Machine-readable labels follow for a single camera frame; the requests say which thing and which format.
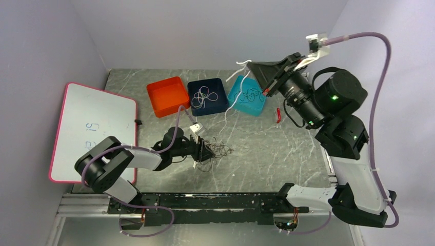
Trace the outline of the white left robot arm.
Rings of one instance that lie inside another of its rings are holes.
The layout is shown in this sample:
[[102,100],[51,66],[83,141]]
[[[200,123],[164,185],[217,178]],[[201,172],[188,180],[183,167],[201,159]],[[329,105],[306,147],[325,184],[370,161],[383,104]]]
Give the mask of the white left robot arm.
[[135,213],[143,204],[143,196],[121,177],[123,172],[126,169],[162,171],[175,157],[187,156],[195,162],[204,162],[215,154],[201,137],[186,137],[181,128],[171,127],[150,149],[123,145],[116,137],[108,136],[80,157],[74,169],[94,192],[115,197],[122,201],[127,212]]

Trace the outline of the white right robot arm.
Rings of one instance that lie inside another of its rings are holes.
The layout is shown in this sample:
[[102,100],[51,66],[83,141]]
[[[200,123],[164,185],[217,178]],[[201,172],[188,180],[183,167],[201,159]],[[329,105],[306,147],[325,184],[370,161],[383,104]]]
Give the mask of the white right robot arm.
[[315,139],[327,152],[336,171],[337,184],[329,188],[283,185],[277,206],[282,212],[293,208],[317,208],[331,212],[341,221],[365,227],[386,228],[386,207],[396,193],[379,187],[376,170],[370,163],[371,136],[355,116],[368,93],[349,71],[327,67],[329,74],[318,88],[297,68],[299,53],[281,61],[248,62],[247,68],[267,97],[278,93],[284,105],[295,109],[307,130],[316,130]]

